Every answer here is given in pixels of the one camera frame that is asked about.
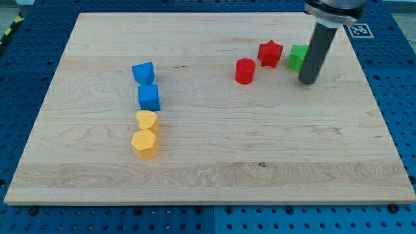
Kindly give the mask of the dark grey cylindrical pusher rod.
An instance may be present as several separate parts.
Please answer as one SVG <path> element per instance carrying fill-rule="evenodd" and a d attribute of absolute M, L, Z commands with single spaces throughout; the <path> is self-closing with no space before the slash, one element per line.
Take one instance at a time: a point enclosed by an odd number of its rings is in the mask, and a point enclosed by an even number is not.
<path fill-rule="evenodd" d="M 298 80 L 302 84 L 312 85 L 316 82 L 336 32 L 337 28 L 329 28 L 320 23 L 315 24 L 304 62 L 298 74 Z"/>

